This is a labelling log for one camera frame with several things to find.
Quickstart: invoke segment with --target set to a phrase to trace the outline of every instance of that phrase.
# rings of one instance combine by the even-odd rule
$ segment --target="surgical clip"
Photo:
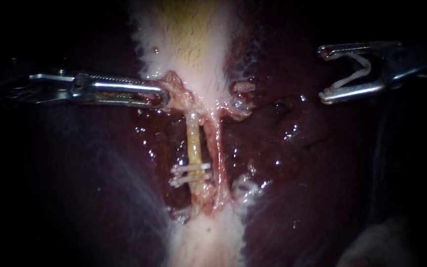
[[[404,46],[401,42],[368,42],[323,45],[317,50],[319,57],[329,61],[348,56],[356,60],[362,69],[333,83],[319,93],[325,104],[363,98],[385,88],[400,88],[402,80],[427,68],[427,51],[419,46]],[[378,78],[372,82],[345,86],[353,80],[370,75],[372,63],[362,55],[368,54],[382,61]]]

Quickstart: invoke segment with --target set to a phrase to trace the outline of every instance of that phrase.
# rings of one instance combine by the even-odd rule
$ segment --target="wet tissue surface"
[[[21,41],[0,51],[0,62],[18,56],[137,77],[143,63],[128,4],[85,7],[34,15],[56,38],[17,30],[31,27],[28,18],[7,26],[0,42]],[[326,23],[332,15],[307,5],[263,2],[258,10],[241,61],[256,88],[249,96],[255,108],[242,121],[221,123],[229,186],[247,178],[260,191],[241,217],[242,264],[334,266],[366,224],[386,217],[370,187],[386,100],[320,103],[318,92],[350,69],[345,61],[322,62],[315,50],[393,35],[371,22],[352,37],[336,32]],[[67,21],[58,24],[58,14]],[[211,161],[205,136],[202,158]],[[63,105],[1,114],[0,253],[30,266],[184,266],[169,261],[170,246],[191,195],[168,181],[172,165],[186,161],[186,124],[176,112]]]

